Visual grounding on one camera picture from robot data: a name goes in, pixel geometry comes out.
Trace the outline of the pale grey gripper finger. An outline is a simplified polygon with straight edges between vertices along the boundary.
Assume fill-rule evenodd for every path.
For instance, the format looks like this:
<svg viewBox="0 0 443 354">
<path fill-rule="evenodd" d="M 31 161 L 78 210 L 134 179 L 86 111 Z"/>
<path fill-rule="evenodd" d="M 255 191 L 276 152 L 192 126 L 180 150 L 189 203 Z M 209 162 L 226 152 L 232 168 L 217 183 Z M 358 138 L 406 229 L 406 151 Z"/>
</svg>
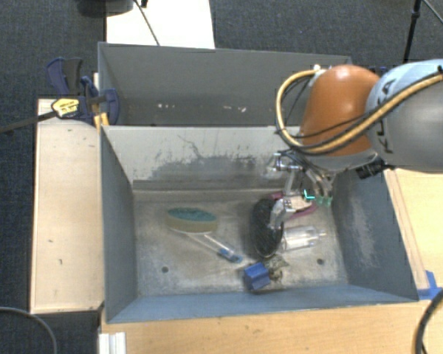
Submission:
<svg viewBox="0 0 443 354">
<path fill-rule="evenodd" d="M 277 200 L 270 210 L 269 225 L 268 227 L 272 231 L 279 230 L 281 224 L 284 222 L 284 218 L 287 214 L 287 208 L 284 199 Z"/>
</svg>

